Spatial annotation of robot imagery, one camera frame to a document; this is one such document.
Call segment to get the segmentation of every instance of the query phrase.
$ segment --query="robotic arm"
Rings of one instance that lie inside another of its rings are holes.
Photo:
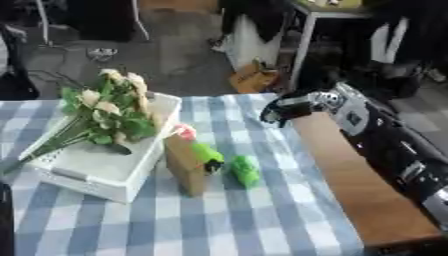
[[[448,158],[395,113],[345,83],[328,91],[281,97],[261,113],[268,123],[325,111],[369,165],[448,233]]]

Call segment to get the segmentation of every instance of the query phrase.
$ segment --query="cardboard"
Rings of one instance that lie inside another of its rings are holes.
[[[191,148],[192,141],[175,134],[165,139],[168,169],[190,196],[200,196],[205,189],[204,163]]]
[[[279,73],[277,71],[265,72],[262,70],[260,63],[254,60],[235,72],[229,81],[239,93],[245,94],[259,93],[274,84],[278,78]]]

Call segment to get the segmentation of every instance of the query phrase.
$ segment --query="green object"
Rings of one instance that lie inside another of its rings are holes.
[[[209,145],[203,143],[193,143],[191,147],[198,156],[199,160],[204,163],[206,172],[214,173],[223,166],[224,156],[215,149],[211,148]]]
[[[238,181],[246,188],[254,186],[260,180],[258,169],[246,156],[235,157],[231,163],[231,169]]]

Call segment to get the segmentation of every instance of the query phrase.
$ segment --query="white tray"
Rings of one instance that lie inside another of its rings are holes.
[[[181,102],[178,97],[154,95],[151,106],[164,119],[162,129],[155,137],[129,144],[131,155],[110,153],[101,146],[84,142],[44,155],[29,164],[44,182],[118,202],[132,202],[163,154],[163,139],[179,122]],[[63,118],[51,127],[19,159],[29,155],[69,120]]]

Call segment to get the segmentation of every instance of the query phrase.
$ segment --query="flower bouquet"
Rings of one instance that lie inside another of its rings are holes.
[[[160,117],[151,108],[147,85],[141,76],[134,73],[122,76],[117,70],[103,69],[89,88],[62,88],[63,112],[70,116],[70,121],[30,154],[3,170],[3,174],[45,154],[86,141],[129,155],[132,152],[127,143],[157,133]]]

